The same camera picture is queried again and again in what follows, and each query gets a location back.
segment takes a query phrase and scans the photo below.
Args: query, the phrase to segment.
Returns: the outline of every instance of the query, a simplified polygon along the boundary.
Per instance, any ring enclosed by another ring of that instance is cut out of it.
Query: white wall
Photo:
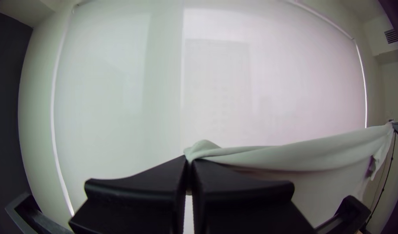
[[[398,49],[398,42],[388,44],[386,40],[384,32],[393,29],[386,15],[376,17],[366,22],[363,28],[368,38],[369,45],[371,46],[372,55],[377,56]]]
[[[37,26],[31,36],[21,74],[18,128],[24,168],[42,212],[68,227],[71,213],[59,181],[50,121],[52,77],[61,37],[74,2],[64,5]]]
[[[385,118],[394,118],[398,121],[398,62],[382,65],[380,67],[382,79],[384,83],[385,92]],[[390,159],[390,154],[392,153],[392,148],[388,153],[388,159]],[[383,173],[383,178],[379,184],[378,193],[375,198],[373,207],[375,207],[376,200],[379,197],[379,193],[383,187],[390,160],[387,160],[385,170]],[[385,226],[387,220],[389,219],[392,210],[398,200],[398,137],[395,145],[394,161],[391,166],[391,171],[389,173],[388,182],[385,186],[385,191],[379,202],[379,205],[371,219],[367,229],[371,233],[380,233]]]

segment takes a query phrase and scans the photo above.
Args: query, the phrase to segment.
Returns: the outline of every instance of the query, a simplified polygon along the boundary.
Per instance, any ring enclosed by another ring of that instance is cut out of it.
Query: ceiling
[[[385,14],[378,0],[340,0],[341,3],[353,11],[362,22],[368,22]]]
[[[30,27],[53,14],[63,0],[0,0],[0,13]]]

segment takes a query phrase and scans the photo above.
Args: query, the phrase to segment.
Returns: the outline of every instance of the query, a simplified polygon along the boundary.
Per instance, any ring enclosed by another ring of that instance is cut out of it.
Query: black cable
[[[391,162],[389,163],[389,168],[388,168],[388,173],[386,174],[385,183],[384,183],[384,186],[382,187],[381,194],[379,195],[379,198],[378,198],[378,201],[376,202],[375,208],[373,209],[371,215],[369,216],[368,221],[366,222],[366,225],[368,225],[369,221],[371,221],[372,215],[373,215],[373,213],[375,212],[376,207],[378,207],[379,200],[381,200],[382,193],[383,193],[384,190],[385,190],[385,185],[386,185],[386,182],[387,182],[387,180],[388,180],[389,171],[391,170],[392,161],[394,160],[394,151],[395,151],[395,141],[396,141],[396,139],[397,139],[397,135],[394,134],[394,146],[392,147]]]

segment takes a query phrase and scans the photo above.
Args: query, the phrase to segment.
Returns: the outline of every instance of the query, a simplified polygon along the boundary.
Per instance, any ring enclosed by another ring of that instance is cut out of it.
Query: white fabric
[[[184,150],[189,162],[204,158],[216,163],[280,171],[323,171],[352,165],[373,156],[371,179],[384,161],[392,139],[392,124],[283,146],[220,148],[201,140]]]
[[[256,179],[293,182],[292,201],[316,227],[334,215],[346,196],[362,201],[369,179],[384,162],[392,133],[388,123],[283,146],[220,148],[202,140],[184,153],[189,162],[202,158]]]

